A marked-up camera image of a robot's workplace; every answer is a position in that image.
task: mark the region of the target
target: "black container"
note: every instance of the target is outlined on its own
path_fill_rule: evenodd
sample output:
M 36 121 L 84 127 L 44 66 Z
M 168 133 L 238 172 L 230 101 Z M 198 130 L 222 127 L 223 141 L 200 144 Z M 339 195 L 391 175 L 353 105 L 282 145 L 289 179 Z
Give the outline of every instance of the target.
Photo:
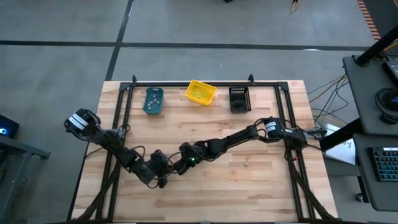
M 248 87 L 230 87 L 229 103 L 232 113 L 247 113 L 251 111 Z

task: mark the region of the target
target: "black desk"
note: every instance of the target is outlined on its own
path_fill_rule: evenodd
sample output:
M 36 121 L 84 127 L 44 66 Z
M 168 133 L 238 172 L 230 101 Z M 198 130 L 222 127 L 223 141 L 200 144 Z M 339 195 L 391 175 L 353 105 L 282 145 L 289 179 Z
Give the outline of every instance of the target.
M 345 162 L 340 162 L 335 159 L 323 157 L 325 162 L 326 171 L 328 175 L 344 176 L 344 177 L 359 177 L 358 166 L 354 166 Z
M 398 212 L 398 182 L 378 182 L 369 157 L 369 147 L 397 147 L 398 138 L 355 134 L 353 139 L 364 184 L 361 186 L 364 200 L 365 197 L 369 197 L 369 202 L 375 210 Z
M 381 111 L 374 101 L 375 94 L 381 88 L 394 87 L 381 67 L 383 63 L 383 59 L 374 58 L 368 66 L 361 67 L 355 64 L 353 57 L 343 58 L 345 72 L 353 92 L 359 118 L 323 138 L 320 141 L 323 151 L 351 139 L 353 134 L 356 133 L 398 136 L 398 124 L 390 125 L 382 122 L 379 119 Z

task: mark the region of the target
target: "blue light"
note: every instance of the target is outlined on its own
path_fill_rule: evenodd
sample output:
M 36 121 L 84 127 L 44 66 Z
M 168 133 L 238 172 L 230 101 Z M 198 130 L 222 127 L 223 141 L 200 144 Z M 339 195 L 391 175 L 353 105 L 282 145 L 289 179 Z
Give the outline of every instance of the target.
M 7 134 L 7 129 L 0 128 L 0 134 Z

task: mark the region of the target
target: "orange striped tape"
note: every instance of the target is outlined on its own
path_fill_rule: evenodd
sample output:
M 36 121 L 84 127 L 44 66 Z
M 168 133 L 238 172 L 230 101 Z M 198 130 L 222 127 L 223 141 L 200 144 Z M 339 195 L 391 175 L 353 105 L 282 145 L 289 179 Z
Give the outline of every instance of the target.
M 379 31 L 377 31 L 377 28 L 376 28 L 376 26 L 373 23 L 372 17 L 369 14 L 369 11 L 368 11 L 365 3 L 363 2 L 363 0 L 357 0 L 357 2 L 358 2 L 358 5 L 359 5 L 359 8 L 362 11 L 363 17 L 365 18 L 365 21 L 366 21 L 369 29 L 371 30 L 373 38 L 375 40 L 380 40 L 381 37 L 380 37 Z

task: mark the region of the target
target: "wooden plank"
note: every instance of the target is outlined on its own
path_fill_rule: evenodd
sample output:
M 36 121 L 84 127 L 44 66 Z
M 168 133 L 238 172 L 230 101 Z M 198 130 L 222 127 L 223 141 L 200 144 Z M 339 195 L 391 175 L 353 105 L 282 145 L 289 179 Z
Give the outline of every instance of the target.
M 105 82 L 97 115 L 103 128 L 110 128 L 119 82 Z M 303 81 L 289 81 L 297 124 L 312 128 L 313 118 Z M 166 87 L 162 114 L 143 112 L 146 88 L 134 88 L 129 116 L 131 130 L 126 146 L 146 147 L 146 156 L 156 149 L 166 155 L 178 151 L 181 143 L 223 138 L 245 128 L 258 118 L 278 117 L 274 89 L 250 87 L 252 111 L 232 114 L 228 88 L 218 88 L 210 106 L 188 100 L 185 87 Z M 310 144 L 318 146 L 316 141 Z M 89 145 L 88 152 L 97 149 Z M 303 151 L 310 187 L 322 205 L 336 215 L 328 176 L 319 150 Z M 72 217 L 78 217 L 91 203 L 101 185 L 106 151 L 87 158 Z M 306 211 L 303 193 L 303 209 Z M 183 176 L 171 175 L 164 189 L 149 189 L 134 174 L 121 172 L 114 221 L 116 222 L 294 222 L 290 176 L 282 141 L 264 144 L 249 141 L 230 149 L 214 162 L 202 162 Z

